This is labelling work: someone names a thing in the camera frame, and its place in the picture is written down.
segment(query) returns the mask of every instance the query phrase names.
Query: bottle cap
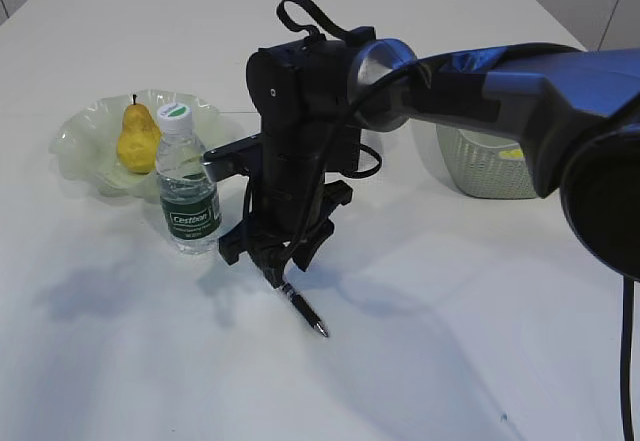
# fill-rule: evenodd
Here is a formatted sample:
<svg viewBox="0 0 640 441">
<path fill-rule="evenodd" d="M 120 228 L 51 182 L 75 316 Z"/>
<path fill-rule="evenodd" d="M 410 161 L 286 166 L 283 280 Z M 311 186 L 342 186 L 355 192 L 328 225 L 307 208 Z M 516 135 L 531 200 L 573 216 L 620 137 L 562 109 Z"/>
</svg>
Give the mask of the bottle cap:
<svg viewBox="0 0 640 441">
<path fill-rule="evenodd" d="M 169 103 L 158 109 L 156 123 L 163 133 L 177 134 L 193 131 L 191 108 L 183 103 Z"/>
</svg>

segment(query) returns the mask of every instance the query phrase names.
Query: white table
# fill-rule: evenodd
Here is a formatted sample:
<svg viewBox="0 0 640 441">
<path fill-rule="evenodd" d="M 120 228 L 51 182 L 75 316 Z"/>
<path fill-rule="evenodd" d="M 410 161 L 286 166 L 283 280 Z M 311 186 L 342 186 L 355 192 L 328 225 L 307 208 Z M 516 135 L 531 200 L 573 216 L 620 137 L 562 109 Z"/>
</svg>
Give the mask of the white table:
<svg viewBox="0 0 640 441">
<path fill-rule="evenodd" d="M 278 1 L 30 0 L 0 28 L 0 439 L 620 439 L 618 276 L 556 196 L 453 190 L 433 126 L 368 135 L 382 172 L 289 272 L 330 340 L 246 257 L 179 255 L 157 205 L 60 178 L 49 141 L 104 96 L 192 92 L 257 131 L 244 64 L 294 39 Z M 534 0 L 315 1 L 419 56 L 578 45 Z"/>
</svg>

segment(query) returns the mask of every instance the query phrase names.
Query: black pen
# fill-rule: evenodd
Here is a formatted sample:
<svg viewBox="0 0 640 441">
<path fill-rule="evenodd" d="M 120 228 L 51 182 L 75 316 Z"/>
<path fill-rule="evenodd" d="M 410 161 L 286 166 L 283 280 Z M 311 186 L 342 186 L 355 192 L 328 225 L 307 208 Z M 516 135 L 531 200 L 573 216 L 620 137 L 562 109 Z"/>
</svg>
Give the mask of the black pen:
<svg viewBox="0 0 640 441">
<path fill-rule="evenodd" d="M 309 323 L 309 326 L 313 328 L 314 331 L 320 333 L 325 338 L 329 337 L 329 330 L 322 322 L 320 317 L 316 314 L 309 303 L 302 297 L 296 288 L 291 286 L 288 282 L 284 282 L 282 286 L 280 286 L 280 291 L 284 294 L 291 304 L 298 310 L 298 312 L 302 315 L 304 320 Z"/>
</svg>

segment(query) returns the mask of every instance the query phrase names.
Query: pear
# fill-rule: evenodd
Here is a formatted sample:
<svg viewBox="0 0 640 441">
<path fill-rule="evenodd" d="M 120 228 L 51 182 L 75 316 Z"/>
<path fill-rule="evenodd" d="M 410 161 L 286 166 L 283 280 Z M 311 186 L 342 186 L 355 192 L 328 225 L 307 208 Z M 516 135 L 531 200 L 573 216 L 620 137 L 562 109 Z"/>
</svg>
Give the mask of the pear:
<svg viewBox="0 0 640 441">
<path fill-rule="evenodd" d="M 116 152 L 125 167 L 136 174 L 147 174 L 155 166 L 156 151 L 162 133 L 153 121 L 151 113 L 144 104 L 127 106 L 122 117 L 122 132 L 118 138 Z"/>
</svg>

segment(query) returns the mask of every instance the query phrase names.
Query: water bottle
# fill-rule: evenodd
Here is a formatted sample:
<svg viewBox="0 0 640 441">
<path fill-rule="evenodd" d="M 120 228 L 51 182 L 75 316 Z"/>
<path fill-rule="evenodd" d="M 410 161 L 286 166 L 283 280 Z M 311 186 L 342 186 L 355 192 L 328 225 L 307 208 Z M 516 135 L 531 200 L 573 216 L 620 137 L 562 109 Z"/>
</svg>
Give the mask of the water bottle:
<svg viewBox="0 0 640 441">
<path fill-rule="evenodd" d="M 205 147 L 194 132 L 191 108 L 166 104 L 158 109 L 156 122 L 162 131 L 156 171 L 169 233 L 181 252 L 204 253 L 216 244 L 220 202 L 200 164 Z"/>
</svg>

